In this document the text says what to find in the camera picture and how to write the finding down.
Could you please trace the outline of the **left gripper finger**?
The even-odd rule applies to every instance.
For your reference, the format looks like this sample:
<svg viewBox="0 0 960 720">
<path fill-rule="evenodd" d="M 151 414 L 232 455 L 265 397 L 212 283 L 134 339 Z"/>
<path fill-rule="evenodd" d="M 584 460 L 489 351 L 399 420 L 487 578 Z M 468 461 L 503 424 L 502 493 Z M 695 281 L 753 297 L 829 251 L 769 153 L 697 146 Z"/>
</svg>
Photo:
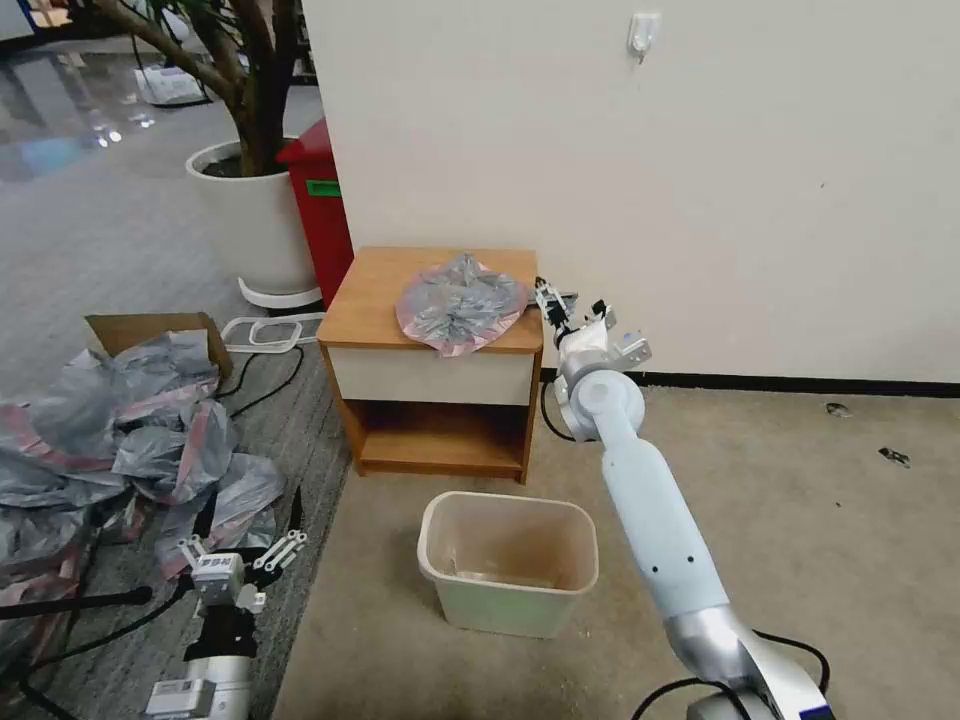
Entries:
<svg viewBox="0 0 960 720">
<path fill-rule="evenodd" d="M 293 495 L 287 532 L 253 561 L 252 571 L 259 575 L 280 575 L 307 543 L 308 535 L 303 529 L 303 522 L 302 490 L 297 488 Z"/>
<path fill-rule="evenodd" d="M 179 556 L 172 562 L 172 577 L 192 573 L 208 552 L 216 503 L 217 497 L 196 497 L 172 508 L 175 549 Z"/>
</svg>

